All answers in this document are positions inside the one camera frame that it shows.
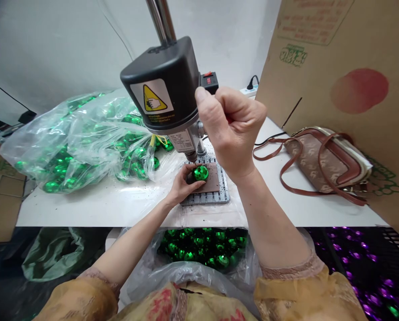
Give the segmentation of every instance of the leather strap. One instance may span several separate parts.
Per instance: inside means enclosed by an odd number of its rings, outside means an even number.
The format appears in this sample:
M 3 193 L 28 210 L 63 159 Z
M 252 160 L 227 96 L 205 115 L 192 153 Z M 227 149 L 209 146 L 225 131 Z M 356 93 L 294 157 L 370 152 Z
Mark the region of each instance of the leather strap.
M 348 200 L 348 201 L 350 201 L 350 202 L 352 202 L 352 203 L 354 203 L 354 204 L 356 204 L 356 205 L 364 206 L 364 205 L 367 204 L 366 199 L 361 198 L 361 197 L 358 197 L 358 196 L 355 196 L 355 195 L 351 195 L 351 194 L 349 194 L 349 193 L 347 193 L 347 192 L 344 192 L 344 191 L 340 190 L 339 188 L 337 188 L 337 187 L 329 180 L 329 178 L 326 177 L 325 173 L 323 172 L 322 165 L 321 165 L 320 162 L 319 162 L 320 155 L 321 155 L 322 152 L 324 151 L 326 144 L 327 144 L 334 136 L 336 136 L 336 135 L 341 135 L 342 137 L 344 137 L 345 139 L 347 139 L 350 143 L 353 142 L 353 140 L 351 139 L 351 137 L 348 136 L 347 134 L 344 134 L 344 133 L 334 133 L 334 134 L 331 134 L 331 135 L 329 135 L 329 136 L 324 140 L 324 142 L 323 142 L 322 145 L 320 146 L 319 153 L 318 153 L 318 159 L 317 159 L 317 162 L 318 162 L 318 165 L 319 165 L 319 169 L 320 169 L 320 171 L 321 171 L 321 173 L 322 173 L 322 175 L 323 175 L 323 177 L 324 177 L 326 183 L 327 183 L 327 184 L 330 186 L 330 188 L 333 190 L 333 193 L 312 192 L 312 191 L 306 191 L 306 190 L 303 190 L 303 189 L 296 189 L 296 188 L 293 188 L 293 187 L 290 187 L 289 185 L 287 185 L 287 184 L 285 183 L 285 181 L 283 180 L 283 174 L 284 174 L 284 172 L 287 171 L 287 170 L 289 169 L 289 167 L 292 166 L 293 163 L 296 162 L 296 160 L 297 160 L 297 159 L 299 158 L 299 156 L 302 154 L 303 144 L 302 144 L 301 141 L 300 141 L 298 138 L 296 138 L 296 137 L 291 137 L 291 138 L 286 138 L 286 139 L 270 138 L 265 144 L 263 144 L 263 145 L 261 145 L 261 146 L 258 146 L 258 147 L 255 147 L 255 148 L 253 149 L 253 157 L 254 157 L 255 159 L 257 159 L 258 161 L 266 161 L 266 160 L 268 160 L 268 159 L 270 159 L 270 158 L 272 158 L 272 157 L 274 157 L 274 156 L 277 156 L 277 155 L 280 153 L 281 149 L 283 148 L 283 144 L 284 144 L 284 143 L 286 143 L 286 142 L 288 142 L 288 141 L 291 141 L 291 140 L 296 140 L 296 141 L 300 144 L 299 152 L 298 152 L 297 154 L 293 155 L 292 158 L 283 166 L 283 168 L 282 168 L 281 171 L 280 171 L 280 181 L 281 181 L 281 184 L 284 186 L 285 189 L 287 189 L 288 191 L 290 191 L 290 192 L 292 192 L 292 193 L 299 194 L 299 195 L 305 195 L 305 196 L 319 196 L 319 195 L 332 195 L 332 194 L 338 194 L 338 195 L 342 196 L 343 198 L 345 198 L 346 200 Z M 267 143 L 281 143 L 281 145 L 280 145 L 280 147 L 279 147 L 275 152 L 269 154 L 268 156 L 265 156 L 265 157 L 258 157 L 258 156 L 256 156 L 256 155 L 254 154 L 254 151 L 257 150 L 257 149 L 260 149 L 260 148 L 264 147 Z

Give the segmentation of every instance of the hand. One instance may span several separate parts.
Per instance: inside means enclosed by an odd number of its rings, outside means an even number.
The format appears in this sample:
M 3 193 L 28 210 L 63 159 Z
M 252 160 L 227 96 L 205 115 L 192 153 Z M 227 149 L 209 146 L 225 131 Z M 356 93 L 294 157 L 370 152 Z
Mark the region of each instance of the hand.
M 195 183 L 186 183 L 187 175 L 196 167 L 201 164 L 185 164 L 183 165 L 180 172 L 176 175 L 173 182 L 173 187 L 167 195 L 167 199 L 170 201 L 171 205 L 174 207 L 183 201 L 190 193 L 194 190 L 200 188 L 205 184 L 205 181 L 196 181 Z
M 241 182 L 255 169 L 252 151 L 266 117 L 265 106 L 225 87 L 215 96 L 198 87 L 195 98 L 217 161 L 235 184 Z

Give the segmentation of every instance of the forearm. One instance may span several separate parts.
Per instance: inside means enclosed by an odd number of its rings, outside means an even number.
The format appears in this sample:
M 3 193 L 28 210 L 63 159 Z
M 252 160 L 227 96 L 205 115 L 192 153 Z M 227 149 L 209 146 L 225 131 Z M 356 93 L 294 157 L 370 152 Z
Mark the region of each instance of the forearm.
M 257 168 L 235 183 L 261 264 L 282 268 L 306 261 L 311 250 L 271 194 Z
M 93 266 L 109 282 L 123 285 L 173 207 L 174 204 L 167 198 L 160 201 L 149 214 L 101 255 Z

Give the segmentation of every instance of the brown rubber pad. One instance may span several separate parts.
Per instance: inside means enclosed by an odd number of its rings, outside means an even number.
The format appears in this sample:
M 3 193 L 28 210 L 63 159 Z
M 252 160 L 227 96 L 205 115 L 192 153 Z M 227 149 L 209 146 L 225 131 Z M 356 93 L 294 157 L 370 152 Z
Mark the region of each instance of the brown rubber pad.
M 205 163 L 204 166 L 208 169 L 208 178 L 206 180 L 206 183 L 197 190 L 193 191 L 192 194 L 218 192 L 220 190 L 219 175 L 217 174 L 216 163 Z M 194 181 L 195 180 L 192 177 L 192 173 L 189 173 L 186 177 L 186 182 L 188 184 L 191 184 Z

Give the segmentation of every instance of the white wall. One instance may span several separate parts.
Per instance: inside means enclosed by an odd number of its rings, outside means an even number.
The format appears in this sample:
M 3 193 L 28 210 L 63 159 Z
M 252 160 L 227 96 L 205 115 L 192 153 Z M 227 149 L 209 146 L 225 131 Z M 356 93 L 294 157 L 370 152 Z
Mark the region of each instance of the white wall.
M 192 38 L 201 72 L 216 71 L 221 86 L 237 89 L 260 76 L 279 0 L 168 2 L 176 36 Z M 130 56 L 154 45 L 144 0 L 0 0 L 0 86 L 37 113 L 74 95 L 120 87 Z M 0 98 L 0 119 L 15 124 L 20 108 Z

